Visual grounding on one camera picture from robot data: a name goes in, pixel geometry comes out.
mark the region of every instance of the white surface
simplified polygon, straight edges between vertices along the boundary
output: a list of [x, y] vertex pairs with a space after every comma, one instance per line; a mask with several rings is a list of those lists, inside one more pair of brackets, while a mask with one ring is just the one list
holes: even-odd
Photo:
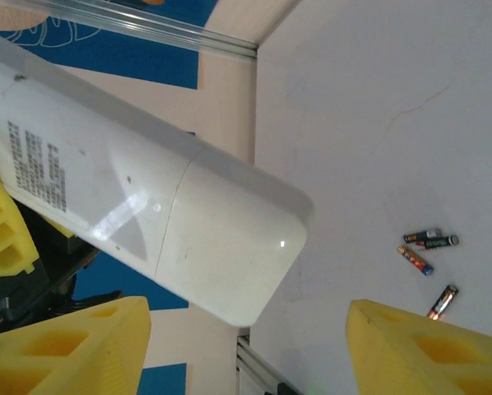
[[[23, 165], [33, 184], [53, 184], [25, 144], [12, 156], [10, 121], [43, 139], [39, 154], [59, 142], [74, 152], [60, 152], [67, 208], [17, 181]], [[1, 38], [0, 176], [14, 198], [237, 327], [258, 318], [313, 211], [295, 188]]]
[[[492, 335], [492, 1], [303, 0], [261, 47], [256, 163], [305, 190], [309, 242], [252, 329], [253, 348], [306, 393], [355, 393], [354, 299]], [[439, 226], [461, 243], [396, 251]]]

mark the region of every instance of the white table surface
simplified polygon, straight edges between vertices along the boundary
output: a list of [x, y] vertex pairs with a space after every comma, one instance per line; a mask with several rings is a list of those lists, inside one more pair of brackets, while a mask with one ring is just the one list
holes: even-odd
[[[356, 393], [351, 300], [492, 335], [492, 1], [303, 0], [260, 49], [256, 164], [317, 205], [309, 242], [252, 329], [306, 393]], [[432, 226], [461, 243], [396, 251]]]

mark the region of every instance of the black battery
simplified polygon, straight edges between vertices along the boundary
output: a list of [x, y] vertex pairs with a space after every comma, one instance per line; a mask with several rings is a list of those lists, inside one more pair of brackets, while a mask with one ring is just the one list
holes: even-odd
[[440, 247], [449, 247], [458, 245], [460, 239], [456, 235], [450, 235], [445, 237], [434, 237], [423, 241], [416, 241], [416, 245], [423, 247], [424, 249], [439, 249]]
[[403, 235], [403, 239], [406, 243], [415, 243], [417, 241], [424, 241], [433, 239], [435, 237], [441, 237], [442, 231], [438, 228], [423, 230], [421, 232], [411, 233], [409, 235]]
[[456, 286], [452, 284], [446, 286], [445, 290], [443, 290], [438, 300], [436, 300], [436, 303], [433, 305], [433, 307], [431, 307], [431, 309], [427, 313], [427, 317], [433, 320], [440, 319], [443, 312], [449, 306], [449, 304], [455, 298], [456, 295], [458, 295], [458, 288], [456, 288]]

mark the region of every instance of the yellow foam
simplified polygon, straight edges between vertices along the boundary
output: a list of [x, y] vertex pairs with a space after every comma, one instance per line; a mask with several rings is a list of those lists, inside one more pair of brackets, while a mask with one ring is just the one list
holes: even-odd
[[74, 237], [75, 235], [67, 228], [59, 225], [57, 222], [54, 222], [47, 218], [46, 216], [42, 216], [44, 220], [47, 221], [55, 230], [57, 230], [59, 233], [64, 235], [66, 238], [70, 239], [71, 237]]
[[23, 217], [0, 180], [0, 277], [30, 273], [38, 258]]
[[492, 337], [356, 300], [346, 338], [362, 395], [492, 395]]
[[132, 296], [0, 334], [0, 394], [135, 394], [151, 316]]

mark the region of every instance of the battery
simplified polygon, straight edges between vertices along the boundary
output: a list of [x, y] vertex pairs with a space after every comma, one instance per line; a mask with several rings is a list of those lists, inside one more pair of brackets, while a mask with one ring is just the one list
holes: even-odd
[[442, 231], [439, 228], [423, 230], [421, 232], [411, 233], [409, 235], [403, 235], [403, 239], [406, 243], [415, 243], [417, 241], [423, 241], [433, 239], [435, 237], [441, 237]]
[[446, 286], [445, 290], [443, 290], [442, 294], [440, 295], [434, 306], [431, 307], [431, 309], [427, 313], [427, 317], [433, 320], [440, 319], [443, 311], [445, 311], [445, 309], [449, 306], [449, 304], [457, 294], [458, 288], [456, 288], [456, 286], [452, 284]]
[[412, 252], [406, 245], [400, 245], [397, 248], [397, 252], [400, 253], [402, 257], [404, 257], [407, 261], [416, 266], [418, 270], [420, 270], [420, 272], [424, 273], [426, 276], [433, 272], [434, 268], [432, 267], [432, 265], [430, 265], [424, 259]]
[[458, 243], [460, 243], [460, 239], [456, 235], [434, 237], [432, 239], [416, 241], [416, 245], [419, 245], [424, 249], [439, 249], [440, 247], [458, 245]]

